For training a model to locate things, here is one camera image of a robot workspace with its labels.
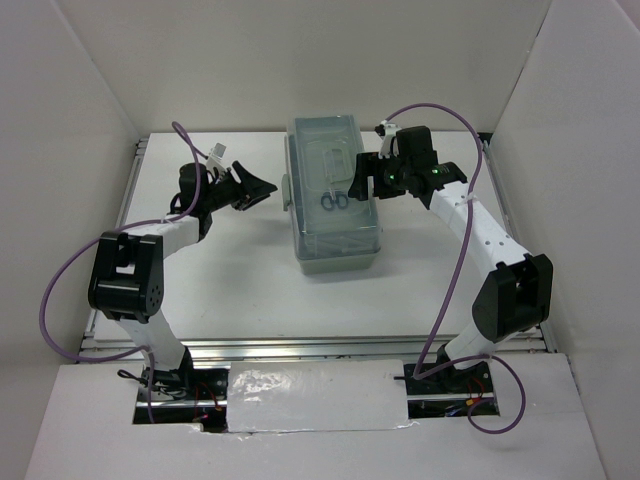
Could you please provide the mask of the black handled scissors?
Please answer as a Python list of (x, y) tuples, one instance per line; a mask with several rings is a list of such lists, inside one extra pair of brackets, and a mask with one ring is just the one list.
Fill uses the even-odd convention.
[(320, 198), (320, 205), (325, 211), (344, 210), (349, 205), (349, 198), (341, 191), (326, 191)]

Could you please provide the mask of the green cantilever toolbox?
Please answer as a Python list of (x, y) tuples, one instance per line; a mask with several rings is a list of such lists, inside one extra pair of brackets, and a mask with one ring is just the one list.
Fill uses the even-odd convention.
[(360, 141), (299, 142), (285, 137), (286, 173), (282, 177), (283, 210), (290, 214), (294, 254), (306, 275), (370, 267), (381, 248), (381, 225), (375, 201), (349, 198), (344, 210), (325, 211), (326, 191), (348, 196)]

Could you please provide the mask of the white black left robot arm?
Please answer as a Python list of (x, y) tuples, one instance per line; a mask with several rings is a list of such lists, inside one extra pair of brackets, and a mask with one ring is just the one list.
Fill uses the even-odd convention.
[(185, 164), (179, 170), (179, 188), (170, 203), (169, 220), (102, 234), (88, 300), (154, 359), (151, 384), (184, 399), (196, 390), (198, 376), (188, 348), (173, 334), (161, 311), (164, 260), (203, 240), (213, 224), (213, 212), (227, 206), (245, 211), (277, 187), (235, 161), (230, 168), (213, 170), (203, 164)]

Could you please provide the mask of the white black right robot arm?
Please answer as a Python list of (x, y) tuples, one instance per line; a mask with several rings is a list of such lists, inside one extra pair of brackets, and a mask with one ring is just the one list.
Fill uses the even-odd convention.
[(349, 197), (364, 201), (410, 193), (461, 240), (462, 253), (485, 277), (470, 322), (437, 352), (431, 376), (442, 389), (455, 392), (500, 344), (548, 318), (553, 265), (544, 254), (531, 255), (504, 230), (455, 163), (438, 161), (427, 127), (402, 129), (383, 122), (376, 132), (382, 148), (357, 155)]

